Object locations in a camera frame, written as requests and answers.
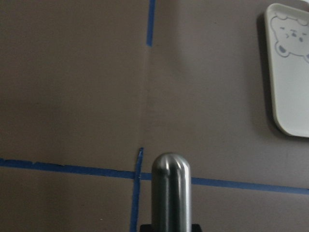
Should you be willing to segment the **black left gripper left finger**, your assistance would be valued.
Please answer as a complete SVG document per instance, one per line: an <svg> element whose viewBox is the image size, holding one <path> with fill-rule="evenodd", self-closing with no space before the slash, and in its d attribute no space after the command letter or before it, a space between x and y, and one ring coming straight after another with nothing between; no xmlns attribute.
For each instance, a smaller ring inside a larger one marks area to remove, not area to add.
<svg viewBox="0 0 309 232"><path fill-rule="evenodd" d="M140 232L152 232L151 224L142 224L140 226Z"/></svg>

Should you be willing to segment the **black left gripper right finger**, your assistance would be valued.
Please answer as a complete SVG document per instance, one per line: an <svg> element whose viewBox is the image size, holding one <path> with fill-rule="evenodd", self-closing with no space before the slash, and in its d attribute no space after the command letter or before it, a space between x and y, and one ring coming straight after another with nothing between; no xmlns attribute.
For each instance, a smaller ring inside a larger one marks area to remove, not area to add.
<svg viewBox="0 0 309 232"><path fill-rule="evenodd" d="M192 224L192 232L202 232L202 228L199 224Z"/></svg>

